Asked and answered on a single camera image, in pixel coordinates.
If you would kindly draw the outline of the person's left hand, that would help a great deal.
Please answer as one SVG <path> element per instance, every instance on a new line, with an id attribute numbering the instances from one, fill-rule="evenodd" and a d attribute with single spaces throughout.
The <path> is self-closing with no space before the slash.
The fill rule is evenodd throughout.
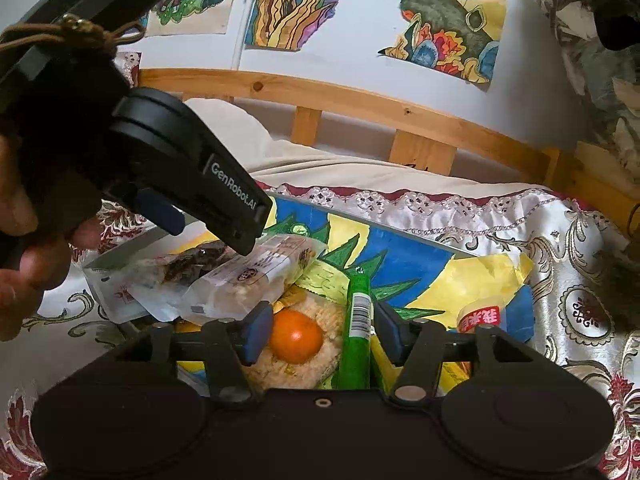
<path id="1" fill-rule="evenodd" d="M 70 234 L 39 232 L 38 219 L 18 175 L 16 142 L 1 139 L 1 231 L 25 237 L 24 252 L 15 270 L 1 271 L 1 339 L 9 341 L 21 331 L 25 318 L 40 307 L 43 294 L 60 286 L 70 270 L 70 246 L 96 249 L 102 226 L 92 217 Z"/>

